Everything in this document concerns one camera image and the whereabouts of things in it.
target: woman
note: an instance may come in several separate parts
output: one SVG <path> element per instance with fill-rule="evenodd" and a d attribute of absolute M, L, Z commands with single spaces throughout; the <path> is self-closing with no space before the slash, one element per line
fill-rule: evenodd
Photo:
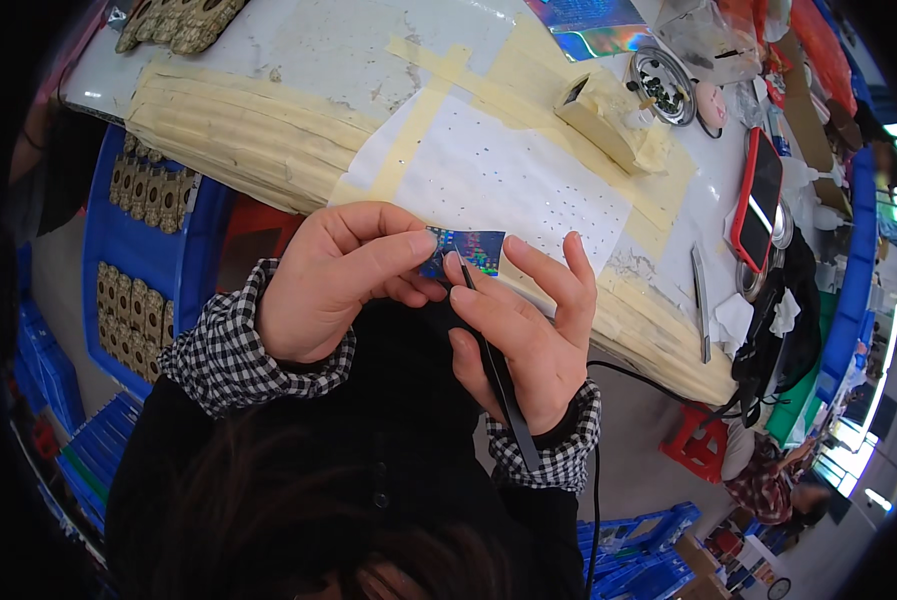
<path fill-rule="evenodd" d="M 580 598 L 576 495 L 598 441 L 586 379 L 595 278 L 510 236 L 558 305 L 444 260 L 383 202 L 320 210 L 285 256 L 216 295 L 159 357 L 165 375 L 111 487 L 109 564 L 130 598 Z M 508 358 L 541 456 L 527 471 L 471 330 Z M 472 434 L 488 412 L 489 476 Z"/>

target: holographic paper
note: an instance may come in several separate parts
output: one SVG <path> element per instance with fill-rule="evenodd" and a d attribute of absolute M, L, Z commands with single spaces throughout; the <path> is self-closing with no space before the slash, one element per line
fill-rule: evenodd
<path fill-rule="evenodd" d="M 502 257 L 504 231 L 453 231 L 439 227 L 428 227 L 428 230 L 439 236 L 439 245 L 432 257 L 426 260 L 418 273 L 424 278 L 445 277 L 442 258 L 453 250 L 465 258 L 482 273 L 496 277 L 498 260 Z"/>
<path fill-rule="evenodd" d="M 631 0 L 525 0 L 570 61 L 634 52 L 655 38 Z"/>

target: checkered sleeve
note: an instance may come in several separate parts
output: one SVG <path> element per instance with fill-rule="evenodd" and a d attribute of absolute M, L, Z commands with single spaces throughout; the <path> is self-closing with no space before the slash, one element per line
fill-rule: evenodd
<path fill-rule="evenodd" d="M 202 309 L 198 324 L 158 355 L 162 372 L 215 419 L 232 407 L 283 397 L 318 398 L 348 378 L 355 354 L 351 329 L 334 353 L 311 365 L 309 372 L 286 370 L 265 353 L 255 332 L 255 317 L 278 262 L 276 258 L 258 261 L 244 288 L 215 294 Z"/>
<path fill-rule="evenodd" d="M 588 472 L 588 452 L 598 444 L 601 433 L 601 392 L 590 378 L 575 393 L 578 403 L 578 420 L 575 429 L 564 441 L 540 448 L 541 466 L 529 471 L 518 451 L 514 436 L 507 426 L 491 416 L 487 417 L 489 454 L 495 459 L 492 480 L 499 486 L 524 488 L 561 488 L 580 496 L 585 490 Z"/>

